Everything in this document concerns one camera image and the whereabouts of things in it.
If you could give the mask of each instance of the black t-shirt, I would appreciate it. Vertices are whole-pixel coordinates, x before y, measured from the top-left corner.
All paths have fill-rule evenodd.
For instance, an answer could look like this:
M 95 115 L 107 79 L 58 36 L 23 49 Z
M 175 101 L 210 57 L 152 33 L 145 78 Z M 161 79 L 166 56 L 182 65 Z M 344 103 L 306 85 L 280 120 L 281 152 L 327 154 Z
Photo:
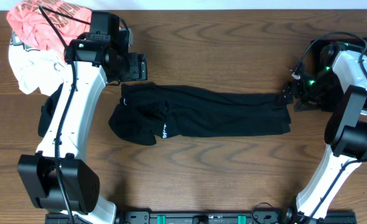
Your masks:
M 215 93 L 190 86 L 122 85 L 109 120 L 119 138 L 154 145 L 161 138 L 262 136 L 290 131 L 276 94 Z

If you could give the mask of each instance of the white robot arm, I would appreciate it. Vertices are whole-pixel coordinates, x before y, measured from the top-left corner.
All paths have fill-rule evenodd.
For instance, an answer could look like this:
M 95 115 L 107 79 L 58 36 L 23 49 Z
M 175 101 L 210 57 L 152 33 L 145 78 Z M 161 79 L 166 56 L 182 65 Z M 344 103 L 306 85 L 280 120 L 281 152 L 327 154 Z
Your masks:
M 301 97 L 307 102 L 314 100 L 313 104 L 317 105 L 320 103 L 318 94 L 331 85 L 324 82 L 331 80 L 329 75 L 334 75 L 339 80 L 336 88 L 341 87 L 345 94 L 327 124 L 323 159 L 306 188 L 288 209 L 294 212 L 286 215 L 290 218 L 284 223 L 317 223 L 323 220 L 344 181 L 362 162 L 367 162 L 367 123 L 359 121 L 361 114 L 367 116 L 367 56 L 360 52 L 365 52 L 365 49 L 343 42 L 326 46 L 322 53 L 330 54 L 325 60 L 331 61 L 331 65 L 328 64 L 311 82 L 305 75 L 303 82 L 306 84 L 298 90 L 305 92 Z
M 59 35 L 43 9 L 54 11 L 40 7 Z M 124 29 L 119 29 L 120 22 Z M 64 77 L 49 128 L 35 155 L 22 155 L 18 163 L 33 205 L 68 213 L 70 223 L 75 219 L 78 223 L 114 224 L 116 220 L 116 205 L 100 196 L 100 180 L 85 164 L 86 144 L 96 102 L 106 84 L 147 79 L 146 56 L 128 53 L 131 38 L 122 19 L 93 11 L 90 32 L 67 47 L 67 67 L 75 74 Z

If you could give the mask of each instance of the wood grain surface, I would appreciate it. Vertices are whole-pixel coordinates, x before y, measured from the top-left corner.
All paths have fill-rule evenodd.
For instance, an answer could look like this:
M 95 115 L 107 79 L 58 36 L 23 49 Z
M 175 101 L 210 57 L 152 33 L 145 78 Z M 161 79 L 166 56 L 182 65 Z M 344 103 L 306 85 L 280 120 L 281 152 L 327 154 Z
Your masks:
M 114 11 L 147 55 L 149 81 L 230 93 L 277 93 L 312 39 L 332 30 L 367 37 L 367 11 Z M 11 28 L 0 12 L 0 223 L 43 223 L 17 173 L 34 154 L 40 106 L 25 95 L 8 63 Z M 101 193 L 120 208 L 251 210 L 286 206 L 310 180 L 325 149 L 329 113 L 294 113 L 291 133 L 248 138 L 157 138 L 155 146 L 120 140 L 108 120 L 120 87 L 101 94 L 88 138 L 87 164 Z M 344 183 L 331 208 L 367 223 L 367 164 Z

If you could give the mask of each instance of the black cable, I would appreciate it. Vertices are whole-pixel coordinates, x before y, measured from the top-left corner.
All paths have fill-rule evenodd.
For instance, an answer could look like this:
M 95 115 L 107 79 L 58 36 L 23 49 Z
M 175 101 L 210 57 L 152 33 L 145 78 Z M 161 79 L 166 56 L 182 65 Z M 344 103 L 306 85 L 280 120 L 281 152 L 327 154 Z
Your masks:
M 363 65 L 363 56 L 366 54 L 367 52 L 367 41 L 365 41 L 362 37 L 360 37 L 357 34 L 351 33 L 351 32 L 343 32 L 343 31 L 335 31 L 335 32 L 329 32 L 319 38 L 317 38 L 315 41 L 313 41 L 308 48 L 305 50 L 305 52 L 302 54 L 300 60 L 297 62 L 297 65 L 295 66 L 294 70 L 292 71 L 292 73 L 295 75 L 295 73 L 297 72 L 297 70 L 300 67 L 300 64 L 302 63 L 303 59 L 305 58 L 305 56 L 307 55 L 308 51 L 311 49 L 311 47 L 313 46 L 314 43 L 318 42 L 319 40 L 329 36 L 329 35 L 337 35 L 337 34 L 344 34 L 344 35 L 349 35 L 350 37 L 354 37 L 360 41 L 363 42 L 363 45 L 365 46 L 362 53 L 359 56 L 358 62 L 360 64 L 360 67 L 362 69 L 362 72 L 364 73 L 366 79 L 367 79 L 367 71 L 365 69 L 365 66 Z
M 327 196 L 329 195 L 329 193 L 332 191 L 334 185 L 337 183 L 338 179 L 341 177 L 342 173 L 345 171 L 345 169 L 354 163 L 358 163 L 358 162 L 367 162 L 367 159 L 358 159 L 355 161 L 350 161 L 347 162 L 346 164 L 344 164 L 340 171 L 338 172 L 337 176 L 334 178 L 332 184 L 330 184 L 329 188 L 327 189 L 325 195 L 320 199 L 318 205 L 315 207 L 315 209 L 313 210 L 313 212 L 311 213 L 311 215 L 305 219 L 303 222 L 300 222 L 300 224 L 308 224 L 309 221 L 311 221 L 311 219 L 314 217 L 314 215 L 316 214 L 316 212 L 318 211 L 318 209 L 320 208 L 320 206 L 322 206 L 323 202 L 326 200 Z
M 44 9 L 47 10 L 47 11 L 50 11 L 50 12 L 53 12 L 53 10 L 48 9 L 46 7 L 42 7 L 42 6 L 39 6 L 39 9 L 40 9 L 41 14 L 44 16 L 44 18 L 47 20 L 49 25 L 52 27 L 53 31 L 55 31 L 55 33 L 58 35 L 60 41 L 62 42 L 63 46 L 65 47 L 66 55 L 67 55 L 71 65 L 72 65 L 72 72 L 73 72 L 73 82 L 72 82 L 72 86 L 71 86 L 72 89 L 70 90 L 69 97 L 67 98 L 66 106 L 65 106 L 65 109 L 63 110 L 62 117 L 60 118 L 60 122 L 59 122 L 59 125 L 58 125 L 58 130 L 57 130 L 57 135 L 55 137 L 55 170 L 56 170 L 56 173 L 57 173 L 57 180 L 58 180 L 58 184 L 59 184 L 59 187 L 60 187 L 60 191 L 62 192 L 62 196 L 63 196 L 63 199 L 64 199 L 65 204 L 66 204 L 66 209 L 67 209 L 67 213 L 69 215 L 70 224 L 74 224 L 73 213 L 72 213 L 72 210 L 70 208 L 70 202 L 69 202 L 69 199 L 67 197 L 65 186 L 63 184 L 62 172 L 60 171 L 59 145 L 60 145 L 60 135 L 62 134 L 63 123 L 65 122 L 67 111 L 69 109 L 70 103 L 72 102 L 73 94 L 76 90 L 76 82 L 77 82 L 76 68 L 74 66 L 74 61 L 73 61 L 72 54 L 71 54 L 70 49 L 68 48 L 65 40 L 62 38 L 62 36 L 60 35 L 58 29 L 52 24 L 51 20 L 49 19 L 49 17 L 44 12 Z
M 251 212 L 251 218 L 253 219 L 253 222 L 251 224 L 254 224 L 254 222 L 256 222 L 257 224 L 263 224 L 263 223 L 260 223 L 257 220 L 257 218 L 254 218 L 254 212 L 256 211 L 256 209 L 258 208 L 258 206 L 260 206 L 260 205 L 269 205 L 271 208 L 273 208 L 273 206 L 270 203 L 267 203 L 267 202 L 258 203 L 256 206 L 254 206 L 253 211 Z M 271 224 L 276 224 L 276 223 L 279 223 L 279 218 L 277 219 L 276 222 L 271 223 Z
M 117 80 L 117 83 L 108 83 L 107 86 L 120 86 L 121 80 Z
M 49 8 L 47 8 L 47 7 L 43 7 L 43 6 L 42 6 L 42 9 L 45 9 L 46 11 L 52 12 L 52 13 L 54 13 L 54 14 L 58 15 L 58 16 L 66 17 L 66 18 L 71 19 L 71 20 L 73 20 L 73 21 L 77 21 L 77 22 L 81 22 L 81 23 L 84 23 L 84 24 L 87 24 L 87 25 L 91 25 L 91 23 L 90 23 L 90 22 L 83 21 L 83 20 L 80 20 L 80 19 L 76 19 L 76 18 L 74 18 L 74 17 L 72 17 L 72 16 L 68 16 L 68 15 L 62 14 L 62 13 L 60 13 L 60 12 L 54 11 L 54 10 L 52 10 L 52 9 L 49 9 Z
M 125 28 L 126 32 L 128 33 L 128 35 L 126 35 L 125 41 L 127 42 L 127 44 L 129 44 L 129 43 L 128 43 L 128 42 L 129 42 L 129 30 L 128 30 L 128 26 L 127 26 L 127 24 L 126 24 L 126 21 L 125 21 L 124 19 L 122 19 L 122 18 L 119 18 L 119 20 L 120 20 L 120 22 L 123 24 L 123 26 L 124 26 L 124 28 Z

